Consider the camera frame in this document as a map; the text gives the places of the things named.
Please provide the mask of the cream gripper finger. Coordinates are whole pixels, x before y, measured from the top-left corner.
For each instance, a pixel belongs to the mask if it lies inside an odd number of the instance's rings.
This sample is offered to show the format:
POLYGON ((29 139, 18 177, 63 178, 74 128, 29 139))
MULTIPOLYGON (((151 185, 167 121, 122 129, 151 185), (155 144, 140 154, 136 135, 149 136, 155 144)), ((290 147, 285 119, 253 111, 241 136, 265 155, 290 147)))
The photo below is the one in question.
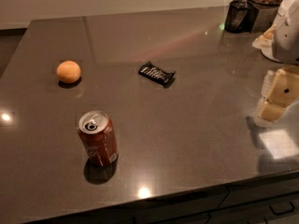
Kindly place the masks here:
POLYGON ((285 66, 276 71, 267 99, 287 107, 299 97, 299 67, 285 66))
POLYGON ((257 104, 256 116, 269 122, 275 122, 285 113, 287 106, 271 103, 261 98, 257 104))

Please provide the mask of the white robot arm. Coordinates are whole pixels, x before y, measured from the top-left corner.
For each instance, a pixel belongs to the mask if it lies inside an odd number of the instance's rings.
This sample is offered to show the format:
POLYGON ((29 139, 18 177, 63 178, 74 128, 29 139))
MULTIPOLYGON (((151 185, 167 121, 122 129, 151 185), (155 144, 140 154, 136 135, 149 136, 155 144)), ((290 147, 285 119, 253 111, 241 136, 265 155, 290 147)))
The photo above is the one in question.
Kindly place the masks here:
POLYGON ((283 0, 273 25, 252 46, 269 60, 283 63, 267 72, 256 109, 256 120, 273 123, 299 97, 299 0, 283 0))

